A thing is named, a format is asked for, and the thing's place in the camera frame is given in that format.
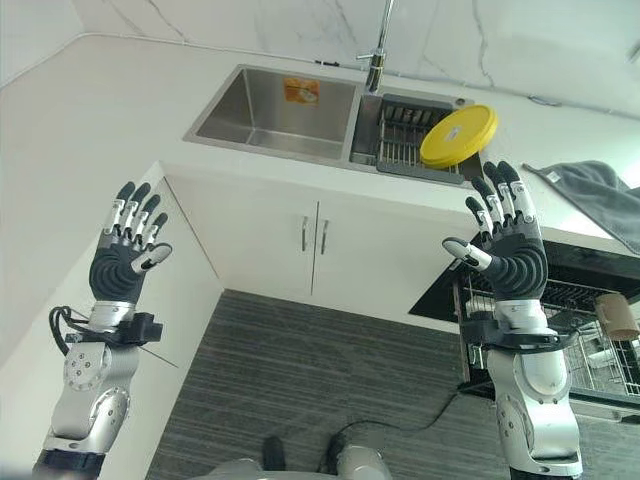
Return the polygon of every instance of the dishwasher rack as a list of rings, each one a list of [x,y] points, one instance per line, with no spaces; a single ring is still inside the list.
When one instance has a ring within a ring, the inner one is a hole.
[[[463,275],[454,288],[458,315],[468,319],[476,311],[493,311],[495,300],[489,283],[479,273]],[[551,328],[559,333],[577,331],[574,344],[564,350],[572,391],[625,397],[640,401],[640,344],[612,341],[600,326],[594,311],[595,299],[612,290],[549,280],[541,298]],[[472,370],[486,370],[486,349],[465,345],[469,377]]]
[[[453,109],[442,105],[408,105],[399,97],[385,100],[379,123],[379,143],[376,168],[433,181],[462,184],[465,180],[482,177],[480,155],[474,153],[463,162],[445,169],[433,169],[420,158],[420,146],[426,135]]]

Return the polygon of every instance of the open dishwasher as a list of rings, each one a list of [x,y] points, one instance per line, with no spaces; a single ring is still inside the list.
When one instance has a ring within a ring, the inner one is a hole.
[[[640,423],[640,343],[611,340],[595,314],[595,298],[602,294],[621,293],[630,304],[640,300],[640,259],[549,241],[544,245],[549,280],[541,304],[549,327],[558,333],[577,333],[564,350],[574,412]],[[472,321],[472,313],[493,310],[489,283],[466,265],[454,262],[410,313],[464,327]],[[486,359],[484,345],[466,344],[461,337],[461,387],[493,398]]]

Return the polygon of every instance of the cabinet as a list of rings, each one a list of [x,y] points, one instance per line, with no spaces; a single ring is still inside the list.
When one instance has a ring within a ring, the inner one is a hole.
[[[437,215],[433,209],[375,198],[335,193],[323,196],[318,215],[315,300],[391,320],[407,314],[451,263],[441,247],[442,240],[465,235],[464,229],[456,230],[450,217]]]
[[[298,301],[310,295],[316,195],[228,174],[168,182],[225,288]]]
[[[287,182],[169,183],[225,288],[390,320],[402,321],[450,263],[442,239],[474,229],[463,214]]]

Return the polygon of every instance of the sink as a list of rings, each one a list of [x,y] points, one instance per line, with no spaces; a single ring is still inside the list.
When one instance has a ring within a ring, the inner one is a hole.
[[[239,66],[184,139],[267,155],[339,160],[356,85]]]
[[[433,95],[363,95],[356,119],[349,161],[375,166],[379,172],[460,185],[482,177],[475,153],[458,165],[434,170],[420,159],[420,145],[431,129],[447,115],[468,104],[464,99]]]
[[[420,160],[424,136],[473,102],[385,88],[363,93],[348,80],[239,65],[184,140],[367,173],[469,187],[480,154],[446,170]]]

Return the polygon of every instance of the countertop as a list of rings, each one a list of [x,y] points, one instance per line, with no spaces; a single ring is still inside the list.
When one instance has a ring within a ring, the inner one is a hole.
[[[438,216],[465,210],[465,189],[183,141],[238,64],[359,82],[366,75],[268,56],[89,35],[0,91],[9,314],[32,318],[93,242],[105,205],[129,179],[157,182],[164,174],[224,171],[429,207],[425,211]],[[383,84],[492,106],[500,125],[486,149],[489,159],[534,167],[597,159],[630,186],[640,185],[640,122],[447,84],[395,77],[385,77]],[[520,172],[547,239],[629,254],[542,181]],[[459,227],[461,236],[472,235],[471,216]]]

